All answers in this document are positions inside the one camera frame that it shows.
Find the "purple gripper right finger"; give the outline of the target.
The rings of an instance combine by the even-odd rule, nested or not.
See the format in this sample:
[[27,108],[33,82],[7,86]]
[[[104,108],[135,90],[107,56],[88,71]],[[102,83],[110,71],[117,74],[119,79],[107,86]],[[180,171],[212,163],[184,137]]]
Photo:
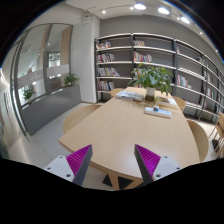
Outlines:
[[153,173],[161,157],[140,145],[135,145],[134,155],[137,160],[144,184],[147,185],[152,183]]

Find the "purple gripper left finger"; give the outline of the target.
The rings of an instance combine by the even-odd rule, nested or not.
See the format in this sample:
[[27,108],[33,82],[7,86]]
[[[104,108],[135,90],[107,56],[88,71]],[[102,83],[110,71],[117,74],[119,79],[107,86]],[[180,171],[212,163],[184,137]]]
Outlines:
[[92,155],[92,145],[87,145],[66,157],[66,160],[74,174],[73,182],[75,184],[79,186],[82,185]]

